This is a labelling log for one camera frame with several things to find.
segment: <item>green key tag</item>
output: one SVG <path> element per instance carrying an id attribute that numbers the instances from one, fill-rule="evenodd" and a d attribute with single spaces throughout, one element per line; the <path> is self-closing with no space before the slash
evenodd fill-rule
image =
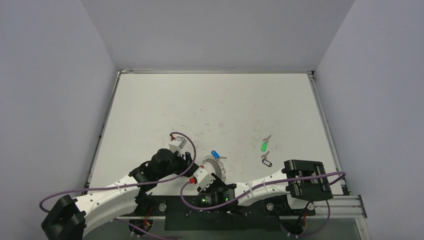
<path id="1" fill-rule="evenodd" d="M 260 147 L 260 150 L 262 152 L 265 152 L 267 150 L 267 147 L 268 147 L 268 143 L 264 142 L 264 143 L 262 143 L 262 147 Z"/>

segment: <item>screw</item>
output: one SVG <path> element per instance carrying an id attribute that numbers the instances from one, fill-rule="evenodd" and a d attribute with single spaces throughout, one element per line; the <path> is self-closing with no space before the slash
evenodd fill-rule
<path id="1" fill-rule="evenodd" d="M 314 206 L 314 204 L 312 203 L 312 202 L 310 202 L 308 205 L 307 205 L 307 207 L 306 207 L 308 210 L 314 210 L 314 208 L 315 208 L 315 206 Z"/>
<path id="2" fill-rule="evenodd" d="M 268 203 L 267 205 L 266 205 L 266 209 L 268 209 L 269 211 L 272 211 L 273 209 L 274 209 L 274 204 L 273 203 Z"/>
<path id="3" fill-rule="evenodd" d="M 167 209 L 167 205 L 165 203 L 159 204 L 159 211 L 163 212 L 165 209 Z"/>

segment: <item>white wall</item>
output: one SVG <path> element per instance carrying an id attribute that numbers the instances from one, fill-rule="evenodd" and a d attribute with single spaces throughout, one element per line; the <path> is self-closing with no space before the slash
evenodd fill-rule
<path id="1" fill-rule="evenodd" d="M 120 69 L 313 70 L 354 0 L 81 0 Z"/>
<path id="2" fill-rule="evenodd" d="M 115 77 L 79 0 L 1 1 L 1 239 L 46 239 L 38 203 L 83 186 Z"/>
<path id="3" fill-rule="evenodd" d="M 424 236 L 424 1 L 356 0 L 315 77 L 372 239 Z"/>

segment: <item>metal key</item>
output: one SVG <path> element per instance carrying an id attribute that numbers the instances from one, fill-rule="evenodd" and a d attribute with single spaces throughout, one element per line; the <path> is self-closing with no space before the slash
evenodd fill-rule
<path id="1" fill-rule="evenodd" d="M 268 141 L 270 140 L 270 137 L 271 137 L 271 135 L 269 135 L 267 138 L 264 138 L 264 139 L 263 139 L 263 142 L 264 142 L 264 143 L 268 143 Z"/>
<path id="2" fill-rule="evenodd" d="M 260 156 L 262 159 L 267 159 L 267 155 L 270 153 L 270 151 L 267 151 L 264 155 Z"/>

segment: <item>cable tie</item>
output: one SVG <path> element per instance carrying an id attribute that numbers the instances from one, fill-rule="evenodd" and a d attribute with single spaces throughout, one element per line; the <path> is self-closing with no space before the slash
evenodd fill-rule
<path id="1" fill-rule="evenodd" d="M 263 184 L 263 187 L 265 188 L 266 194 L 269 195 L 270 192 L 268 192 L 267 185 L 265 185 L 265 177 L 262 179 L 262 184 Z"/>
<path id="2" fill-rule="evenodd" d="M 248 182 L 248 185 L 249 185 L 250 194 L 252 195 L 252 197 L 255 197 L 255 194 L 254 194 L 254 192 L 252 190 L 252 181 L 249 181 Z"/>
<path id="3" fill-rule="evenodd" d="M 116 182 L 113 185 L 115 185 L 118 188 L 119 195 L 122 196 L 123 193 L 122 193 L 121 188 L 119 187 L 119 185 Z"/>

